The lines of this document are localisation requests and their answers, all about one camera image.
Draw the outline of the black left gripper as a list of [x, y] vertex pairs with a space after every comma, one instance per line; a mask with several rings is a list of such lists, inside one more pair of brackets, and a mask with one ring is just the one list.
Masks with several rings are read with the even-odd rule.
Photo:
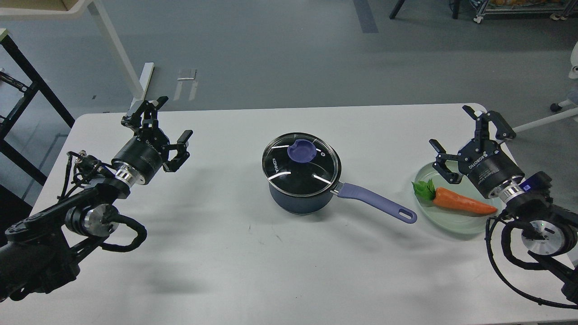
[[[138, 172], [140, 185], [148, 184], [161, 166], [165, 172], [176, 172], [190, 157], [187, 148], [192, 130], [183, 131], [175, 144], [169, 144], [168, 137], [158, 129], [158, 111], [168, 99], [168, 96], [161, 96], [152, 101], [136, 101], [121, 119], [123, 127], [139, 135], [130, 139], [113, 157], [113, 168], [129, 165]], [[140, 134], [144, 131], [151, 134]], [[168, 160], [168, 153], [173, 150], [176, 156]]]

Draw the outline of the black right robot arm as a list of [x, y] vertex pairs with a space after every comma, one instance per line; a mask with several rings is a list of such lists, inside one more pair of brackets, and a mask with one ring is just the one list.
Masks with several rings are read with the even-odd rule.
[[[516, 294], [539, 305], [577, 309], [577, 267], [568, 267], [556, 257], [570, 252], [577, 244], [577, 214], [553, 203], [551, 177], [537, 172], [529, 178], [501, 149], [516, 132], [496, 111], [463, 110], [475, 120], [474, 136], [456, 154], [448, 154], [431, 139], [436, 150], [432, 167], [450, 184], [466, 176], [485, 198], [499, 198], [502, 212], [485, 225], [485, 244], [491, 266], [498, 278]], [[494, 260], [491, 240], [497, 224], [503, 223], [500, 245], [504, 257], [527, 271], [549, 271], [562, 281], [561, 292], [567, 303], [544, 300], [516, 288], [500, 272]]]

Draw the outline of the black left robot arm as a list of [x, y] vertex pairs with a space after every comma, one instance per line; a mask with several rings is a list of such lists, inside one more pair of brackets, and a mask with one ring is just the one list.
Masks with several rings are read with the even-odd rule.
[[147, 238], [145, 226], [113, 205], [133, 185], [147, 185], [163, 169], [176, 172], [190, 157], [192, 130], [175, 144], [159, 127], [158, 111], [168, 97], [138, 101], [121, 124], [133, 136], [107, 164], [81, 152], [68, 152], [65, 184], [58, 202], [8, 227], [1, 248], [1, 300], [20, 301], [48, 294], [80, 274], [80, 262], [97, 248], [126, 253]]

